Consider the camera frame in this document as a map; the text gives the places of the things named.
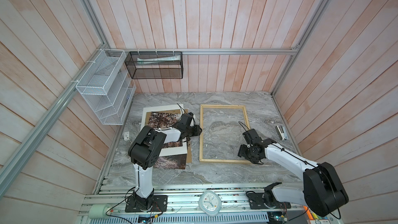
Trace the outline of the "light wooden picture frame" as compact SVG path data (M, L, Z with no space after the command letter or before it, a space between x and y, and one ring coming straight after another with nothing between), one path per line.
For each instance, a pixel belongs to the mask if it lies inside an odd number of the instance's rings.
M204 109L238 109L242 110L244 115L245 124L250 127L249 119L246 111L246 107L244 105L216 105L216 104L201 104L200 108L200 127L204 130ZM199 148L199 161L200 162L213 162L213 163L230 163L230 164L250 164L250 161L247 160L223 160L223 159L205 159L203 158L204 151L204 132L200 135L200 148Z

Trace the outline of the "white photo mat board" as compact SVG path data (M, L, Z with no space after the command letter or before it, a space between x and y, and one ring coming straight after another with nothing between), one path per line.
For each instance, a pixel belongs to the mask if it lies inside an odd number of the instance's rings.
M141 127L150 126L166 134L160 156L186 155L188 141L193 133L194 115L186 116L183 105L174 104L143 109Z

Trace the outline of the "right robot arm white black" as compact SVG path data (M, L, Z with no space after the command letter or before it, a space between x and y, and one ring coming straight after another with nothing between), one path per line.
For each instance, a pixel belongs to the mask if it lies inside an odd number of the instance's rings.
M338 211L349 202L347 192L331 164L316 163L285 149L273 139L261 139L255 129L243 133L246 141L238 156L252 164L262 159L273 161L296 175L302 185L272 183L262 194L248 193L248 199L259 208L280 208L286 203L308 207L315 214L325 217Z

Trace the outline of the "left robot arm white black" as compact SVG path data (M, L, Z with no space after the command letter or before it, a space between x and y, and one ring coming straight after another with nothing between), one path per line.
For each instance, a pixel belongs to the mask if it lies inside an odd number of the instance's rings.
M183 113L176 123L167 128L142 128L127 154L135 169L136 187L127 199L128 205L149 209L153 205L154 188L152 185L152 167L157 162L165 143L189 140L199 136L202 129L195 122L192 112Z

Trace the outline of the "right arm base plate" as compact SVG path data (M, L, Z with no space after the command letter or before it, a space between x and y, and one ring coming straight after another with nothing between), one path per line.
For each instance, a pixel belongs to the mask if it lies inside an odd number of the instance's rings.
M278 202L274 197L268 193L257 193L254 191L247 191L245 193L248 198L251 209L289 209L291 204L289 202Z

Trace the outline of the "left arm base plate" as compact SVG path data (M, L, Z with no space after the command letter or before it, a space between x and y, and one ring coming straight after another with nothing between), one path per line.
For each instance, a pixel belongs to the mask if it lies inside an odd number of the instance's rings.
M125 212L165 212L168 196L154 195L144 199L138 195L127 198Z

